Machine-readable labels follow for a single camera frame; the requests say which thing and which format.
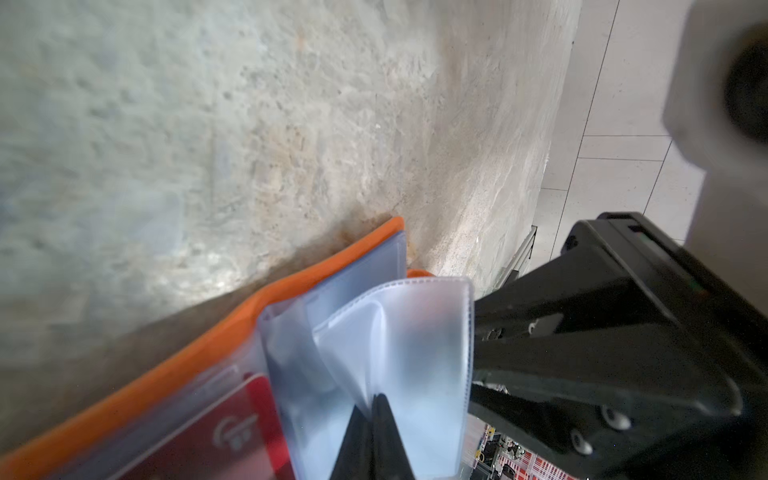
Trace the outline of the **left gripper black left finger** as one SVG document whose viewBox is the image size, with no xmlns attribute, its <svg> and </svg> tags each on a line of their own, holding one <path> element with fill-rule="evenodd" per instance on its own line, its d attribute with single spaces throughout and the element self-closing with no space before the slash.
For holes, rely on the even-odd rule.
<svg viewBox="0 0 768 480">
<path fill-rule="evenodd" d="M 331 473 L 331 480 L 374 478 L 373 424 L 355 407 Z"/>
</svg>

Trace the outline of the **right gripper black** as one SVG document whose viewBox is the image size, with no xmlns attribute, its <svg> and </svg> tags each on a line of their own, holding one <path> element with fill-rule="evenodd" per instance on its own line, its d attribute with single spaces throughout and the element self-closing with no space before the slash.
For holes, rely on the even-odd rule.
<svg viewBox="0 0 768 480">
<path fill-rule="evenodd" d="M 766 478 L 766 317 L 638 213 L 562 251 L 476 301 L 470 413 L 570 474 Z"/>
</svg>

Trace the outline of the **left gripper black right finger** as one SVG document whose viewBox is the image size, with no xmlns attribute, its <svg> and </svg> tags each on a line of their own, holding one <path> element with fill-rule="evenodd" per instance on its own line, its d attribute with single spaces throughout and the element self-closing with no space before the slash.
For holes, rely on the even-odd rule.
<svg viewBox="0 0 768 480">
<path fill-rule="evenodd" d="M 375 480 L 414 480 L 410 462 L 384 394 L 374 397 L 372 405 L 373 478 Z"/>
</svg>

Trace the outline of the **orange card holder wallet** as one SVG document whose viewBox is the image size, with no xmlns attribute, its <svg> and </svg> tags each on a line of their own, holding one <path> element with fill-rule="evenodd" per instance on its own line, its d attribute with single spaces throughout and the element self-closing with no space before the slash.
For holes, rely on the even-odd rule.
<svg viewBox="0 0 768 480">
<path fill-rule="evenodd" d="M 270 382 L 293 479 L 330 479 L 352 411 L 391 406 L 415 479 L 455 475 L 471 387 L 473 285 L 406 267 L 395 218 L 248 297 L 105 400 L 7 455 L 5 479 L 117 479 L 251 376 Z"/>
</svg>

